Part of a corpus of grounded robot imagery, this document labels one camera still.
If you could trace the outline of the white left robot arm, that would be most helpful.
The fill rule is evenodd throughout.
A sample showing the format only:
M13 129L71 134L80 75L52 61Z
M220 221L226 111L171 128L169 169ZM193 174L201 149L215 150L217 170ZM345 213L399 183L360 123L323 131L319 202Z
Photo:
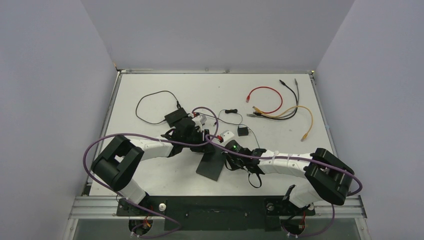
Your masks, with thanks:
M187 116L174 123L170 130L156 140L113 137L91 165L91 171L108 187L130 200L129 208L136 215L149 209L146 193L133 176L140 162L154 158L170 158L189 148L195 153L211 153L214 148L205 139L204 116Z

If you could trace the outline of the black network switch box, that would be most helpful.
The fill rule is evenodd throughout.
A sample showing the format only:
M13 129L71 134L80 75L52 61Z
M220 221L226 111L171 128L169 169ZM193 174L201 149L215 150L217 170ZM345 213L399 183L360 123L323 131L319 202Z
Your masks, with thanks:
M226 156L223 154L223 151L211 145L203 154L195 172L200 176L217 182L225 162Z

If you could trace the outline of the aluminium frame rail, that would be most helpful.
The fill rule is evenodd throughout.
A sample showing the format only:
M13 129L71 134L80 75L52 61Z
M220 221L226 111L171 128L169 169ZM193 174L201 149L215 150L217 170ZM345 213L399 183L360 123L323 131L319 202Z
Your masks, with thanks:
M73 202L70 219L131 219L117 215L118 202L115 196L77 196ZM335 206L337 219L366 219L367 213L361 197L351 196L343 206Z

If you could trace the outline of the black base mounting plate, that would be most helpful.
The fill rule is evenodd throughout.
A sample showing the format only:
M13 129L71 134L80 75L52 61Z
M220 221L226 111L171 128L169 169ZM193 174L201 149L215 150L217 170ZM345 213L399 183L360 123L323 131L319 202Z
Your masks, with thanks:
M316 214L283 196L150 196L142 206L175 220L164 221L165 231L280 231L285 219Z

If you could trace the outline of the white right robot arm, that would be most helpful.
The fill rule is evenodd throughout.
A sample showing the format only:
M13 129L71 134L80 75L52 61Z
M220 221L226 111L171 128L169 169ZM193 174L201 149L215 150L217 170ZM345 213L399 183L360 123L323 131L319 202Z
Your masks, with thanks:
M224 153L232 170L245 170L256 176L282 174L306 179L307 183L291 185L288 196L282 199L282 207L289 214L319 201L344 205L355 174L325 148L289 154L264 148L250 150L231 140L225 145Z

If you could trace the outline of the black ribbed power adapter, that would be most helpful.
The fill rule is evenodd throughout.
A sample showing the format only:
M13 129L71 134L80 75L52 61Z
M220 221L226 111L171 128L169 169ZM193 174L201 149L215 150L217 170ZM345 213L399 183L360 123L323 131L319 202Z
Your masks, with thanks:
M238 127L237 128L237 135L239 137L244 137L249 135L249 128L247 126L244 127Z

